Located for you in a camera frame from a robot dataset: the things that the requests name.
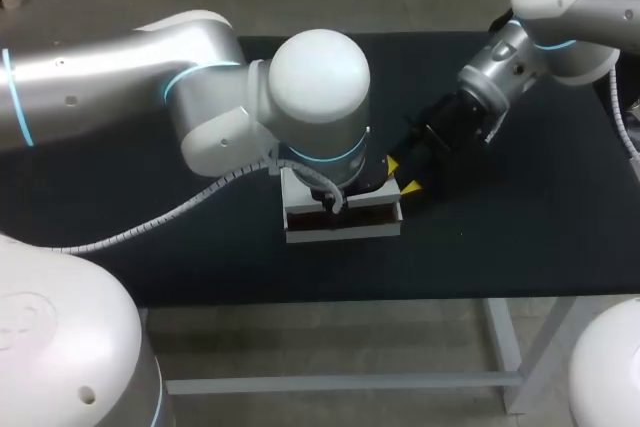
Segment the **black table surface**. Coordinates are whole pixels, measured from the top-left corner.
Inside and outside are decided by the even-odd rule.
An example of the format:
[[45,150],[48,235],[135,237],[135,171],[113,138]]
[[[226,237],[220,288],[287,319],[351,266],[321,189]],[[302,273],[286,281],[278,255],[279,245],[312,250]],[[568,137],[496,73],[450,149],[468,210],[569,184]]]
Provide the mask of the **black table surface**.
[[[372,148],[456,88],[483,33],[363,34]],[[281,38],[244,38],[247,59]],[[0,230],[37,245],[118,233],[210,180],[185,167],[159,112],[0,157]],[[88,256],[149,306],[555,296],[640,291],[640,185],[592,89],[545,82],[512,109],[455,195],[405,208],[395,238],[287,245],[279,182],[236,181],[183,217]]]

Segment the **robotic arm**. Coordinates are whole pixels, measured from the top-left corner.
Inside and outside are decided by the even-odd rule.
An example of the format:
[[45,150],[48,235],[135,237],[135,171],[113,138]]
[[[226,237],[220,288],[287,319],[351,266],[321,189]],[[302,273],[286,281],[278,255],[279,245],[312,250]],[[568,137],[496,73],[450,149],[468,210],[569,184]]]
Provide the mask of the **robotic arm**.
[[[590,83],[613,69],[619,49],[640,51],[640,0],[512,4],[516,18],[462,69],[458,92],[417,119],[409,143],[449,159],[489,140],[542,76]],[[200,175],[290,162],[337,212],[365,163],[367,61],[335,32],[299,34],[272,61],[247,65],[228,22],[196,12],[98,44],[26,56],[4,49],[2,60],[0,151],[167,105],[185,162]],[[0,423],[174,425],[135,306],[115,279],[82,259],[3,237],[0,257]],[[82,285],[70,292],[79,272]],[[100,311],[113,314],[89,315]]]

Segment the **white spiral cable wrap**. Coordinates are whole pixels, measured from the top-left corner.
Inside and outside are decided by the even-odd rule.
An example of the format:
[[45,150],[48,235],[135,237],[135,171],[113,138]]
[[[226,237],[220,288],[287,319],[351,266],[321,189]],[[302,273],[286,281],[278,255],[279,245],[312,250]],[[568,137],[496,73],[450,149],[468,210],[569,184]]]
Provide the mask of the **white spiral cable wrap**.
[[616,75],[616,68],[614,67],[609,72],[609,88],[611,90],[611,109],[613,110],[613,119],[618,129],[618,134],[624,143],[624,146],[631,155],[631,161],[640,164],[640,153],[636,150],[635,145],[631,142],[627,129],[622,121],[622,114],[620,113],[620,101],[618,99],[618,80]]
[[[277,167],[280,169],[287,167],[292,170],[296,170],[306,176],[309,176],[317,180],[319,183],[324,185],[332,193],[335,199],[335,203],[333,206],[334,213],[340,212],[344,204],[344,197],[342,196],[340,189],[338,189],[338,187],[329,179],[327,179],[324,175],[316,172],[315,170],[307,167],[306,165],[300,164],[298,162],[294,162],[292,160],[278,159],[273,161],[276,163]],[[206,199],[211,197],[213,194],[215,194],[225,185],[230,184],[234,180],[242,177],[243,175],[249,174],[251,172],[256,172],[258,170],[266,169],[268,167],[269,167],[269,164],[267,162],[261,161],[261,162],[256,162],[246,167],[242,167],[240,169],[234,170],[233,172],[230,172],[224,177],[220,177],[217,181],[215,181],[209,187],[204,189],[198,195],[187,200],[185,203],[179,205],[175,209],[170,210],[166,214],[160,215],[155,219],[145,222],[144,224],[140,224],[137,227],[134,227],[132,229],[129,229],[125,232],[122,232],[118,235],[114,235],[107,239],[100,240],[98,242],[93,242],[91,244],[79,245],[76,247],[42,247],[42,248],[49,250],[51,252],[58,252],[62,254],[81,255],[81,254],[88,254],[90,252],[96,252],[98,250],[103,250],[108,247],[112,247],[114,245],[125,242],[129,239],[137,237],[141,234],[144,234],[145,232],[149,232],[150,230],[153,230],[156,227],[166,224],[171,220],[174,220],[175,218],[179,217],[180,215],[184,214],[185,212],[188,212],[189,210],[193,209],[200,203],[204,202]]]

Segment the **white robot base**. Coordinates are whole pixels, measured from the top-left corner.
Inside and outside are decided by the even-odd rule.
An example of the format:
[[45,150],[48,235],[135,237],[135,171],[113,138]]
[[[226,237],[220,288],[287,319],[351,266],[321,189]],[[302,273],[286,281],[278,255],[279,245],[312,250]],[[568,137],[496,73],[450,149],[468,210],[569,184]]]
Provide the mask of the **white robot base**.
[[0,425],[174,427],[125,288],[79,257],[0,235]]
[[331,214],[311,196],[309,187],[285,168],[280,171],[282,217],[287,243],[391,237],[400,235],[400,189],[393,177],[375,192],[349,197],[354,221],[331,224]]

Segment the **yellow tag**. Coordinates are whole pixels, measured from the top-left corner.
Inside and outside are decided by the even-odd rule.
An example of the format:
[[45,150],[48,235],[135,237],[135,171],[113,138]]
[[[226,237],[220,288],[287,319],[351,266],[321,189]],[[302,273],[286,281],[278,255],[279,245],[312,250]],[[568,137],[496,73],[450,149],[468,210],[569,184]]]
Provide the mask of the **yellow tag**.
[[407,185],[404,189],[402,189],[402,192],[400,192],[400,195],[410,194],[411,192],[416,192],[417,190],[422,190],[422,186],[419,183],[417,183],[415,180],[412,180],[409,185]]
[[398,163],[387,155],[387,164],[389,165],[389,176],[391,176],[398,168]]

